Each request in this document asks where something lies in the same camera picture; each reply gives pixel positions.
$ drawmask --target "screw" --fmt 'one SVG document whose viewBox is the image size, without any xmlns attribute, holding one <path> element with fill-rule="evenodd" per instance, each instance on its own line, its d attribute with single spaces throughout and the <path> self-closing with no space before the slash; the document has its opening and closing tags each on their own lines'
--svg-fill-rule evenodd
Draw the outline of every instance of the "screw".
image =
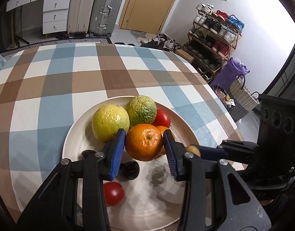
<svg viewBox="0 0 295 231">
<path fill-rule="evenodd" d="M 102 152 L 102 151 L 98 151 L 96 154 L 95 154 L 95 156 L 96 157 L 103 157 L 105 154 L 104 154 L 104 152 Z"/>
<path fill-rule="evenodd" d="M 191 152 L 186 152 L 186 153 L 185 153 L 185 156 L 186 156 L 187 158 L 192 158 L 192 157 L 193 157 L 193 153 L 191 153 Z"/>
<path fill-rule="evenodd" d="M 219 160 L 219 163 L 223 166 L 226 166 L 227 165 L 227 160 L 226 159 L 221 159 Z"/>
<path fill-rule="evenodd" d="M 69 163 L 69 159 L 65 158 L 61 161 L 62 165 L 67 165 Z"/>
</svg>

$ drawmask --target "suitcase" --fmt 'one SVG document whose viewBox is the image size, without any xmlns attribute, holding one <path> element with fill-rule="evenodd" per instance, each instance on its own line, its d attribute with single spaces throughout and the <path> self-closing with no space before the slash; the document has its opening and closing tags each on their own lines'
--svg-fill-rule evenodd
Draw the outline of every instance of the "suitcase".
<svg viewBox="0 0 295 231">
<path fill-rule="evenodd" d="M 94 0 L 70 0 L 67 33 L 87 33 Z"/>
<path fill-rule="evenodd" d="M 89 31 L 111 37 L 122 0 L 94 0 Z"/>
</svg>

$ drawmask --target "green lemon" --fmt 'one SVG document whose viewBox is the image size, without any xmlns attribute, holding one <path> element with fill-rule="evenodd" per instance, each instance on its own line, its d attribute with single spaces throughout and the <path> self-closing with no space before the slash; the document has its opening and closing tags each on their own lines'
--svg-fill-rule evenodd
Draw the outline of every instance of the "green lemon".
<svg viewBox="0 0 295 231">
<path fill-rule="evenodd" d="M 101 142 L 114 139 L 119 128 L 129 129 L 129 117 L 126 110 L 115 104 L 101 106 L 93 115 L 92 130 Z"/>
<path fill-rule="evenodd" d="M 156 104 L 148 96 L 137 95 L 126 105 L 126 111 L 129 115 L 130 127 L 141 123 L 151 124 L 156 118 Z"/>
</svg>

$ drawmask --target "white plate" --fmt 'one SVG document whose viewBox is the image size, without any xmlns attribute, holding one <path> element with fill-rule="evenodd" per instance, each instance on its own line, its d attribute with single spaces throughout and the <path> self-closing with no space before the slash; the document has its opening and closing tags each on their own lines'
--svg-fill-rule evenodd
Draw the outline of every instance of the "white plate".
<svg viewBox="0 0 295 231">
<path fill-rule="evenodd" d="M 118 104 L 123 107 L 133 96 L 114 97 L 88 109 L 71 126 L 63 146 L 62 159 L 72 161 L 81 159 L 86 149 L 101 150 L 103 143 L 93 135 L 91 120 L 95 111 L 105 104 Z M 172 125 L 176 141 L 185 146 L 198 144 L 198 140 L 189 125 L 174 111 L 156 103 L 157 109 L 165 110 Z M 124 150 L 122 162 L 132 158 Z M 119 175 L 114 181 L 125 189 L 124 201 L 114 207 L 107 207 L 110 225 L 120 230 L 157 230 L 169 226 L 179 219 L 184 195 L 184 183 L 174 181 L 170 174 L 166 156 L 150 162 L 137 161 L 140 165 L 139 176 L 125 181 Z M 78 204 L 82 206 L 82 180 L 78 185 Z"/>
</svg>

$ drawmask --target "purple bag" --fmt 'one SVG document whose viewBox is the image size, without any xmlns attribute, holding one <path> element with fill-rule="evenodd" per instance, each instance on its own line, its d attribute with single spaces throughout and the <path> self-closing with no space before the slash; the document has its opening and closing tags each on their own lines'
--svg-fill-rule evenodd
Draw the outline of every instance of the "purple bag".
<svg viewBox="0 0 295 231">
<path fill-rule="evenodd" d="M 241 63 L 239 59 L 231 57 L 210 86 L 219 85 L 228 92 L 230 90 L 231 83 L 236 79 L 236 76 L 240 74 L 246 75 L 249 72 L 250 71 L 247 67 Z"/>
</svg>

